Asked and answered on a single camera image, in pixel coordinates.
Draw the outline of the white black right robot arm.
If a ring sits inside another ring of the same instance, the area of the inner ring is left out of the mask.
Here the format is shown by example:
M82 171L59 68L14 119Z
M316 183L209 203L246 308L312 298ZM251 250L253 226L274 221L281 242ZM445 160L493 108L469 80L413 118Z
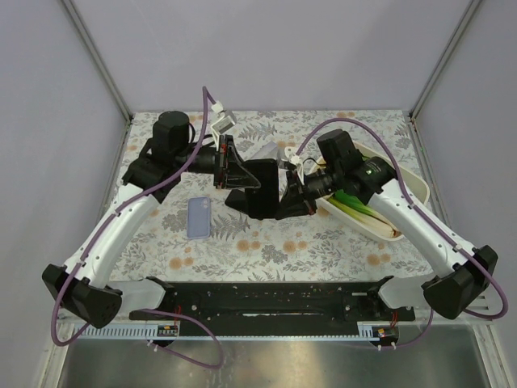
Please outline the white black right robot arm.
M469 312L490 284L496 252L475 247L444 225L408 189L395 163L364 158L347 132L335 129L317 144L325 167L309 175L287 171L276 219L312 215L318 198L337 191L354 196L387 218L432 269L430 275L381 280L376 293L382 302L391 309L429 306L448 319Z

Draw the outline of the black smartphone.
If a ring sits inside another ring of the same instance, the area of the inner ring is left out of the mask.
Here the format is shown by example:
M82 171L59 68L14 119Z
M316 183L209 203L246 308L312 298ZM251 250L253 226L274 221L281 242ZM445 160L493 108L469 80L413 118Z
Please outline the black smartphone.
M242 190L232 190L225 199L225 205L228 208L238 211L239 213L248 214L246 194Z

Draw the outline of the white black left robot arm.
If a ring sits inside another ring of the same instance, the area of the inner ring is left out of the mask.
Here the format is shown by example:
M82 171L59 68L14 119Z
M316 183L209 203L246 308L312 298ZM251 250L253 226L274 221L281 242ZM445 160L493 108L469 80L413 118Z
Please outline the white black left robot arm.
M183 173L211 175L216 188L259 188L228 133L235 124L233 113L217 103L203 117L198 138L186 113L158 116L151 137L128 165L110 208L91 235L64 264L50 264L43 271L42 280L55 301L54 314L64 309L91 327L103 328L118 314L161 305L166 294L162 282L110 285L111 273L133 235Z

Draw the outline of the black phone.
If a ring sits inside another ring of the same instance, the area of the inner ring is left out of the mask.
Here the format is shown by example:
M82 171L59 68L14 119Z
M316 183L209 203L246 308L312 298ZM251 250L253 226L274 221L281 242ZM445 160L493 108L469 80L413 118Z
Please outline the black phone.
M246 168L260 182L260 188L246 189L247 215L263 220L274 218L279 207L279 174L272 158L246 161Z

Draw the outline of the lilac phone case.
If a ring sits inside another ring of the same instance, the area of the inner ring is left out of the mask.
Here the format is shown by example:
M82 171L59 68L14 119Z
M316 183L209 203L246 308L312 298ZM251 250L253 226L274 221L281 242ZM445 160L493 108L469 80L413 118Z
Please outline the lilac phone case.
M191 198L187 203L187 237L208 238L211 234L211 202L206 196Z

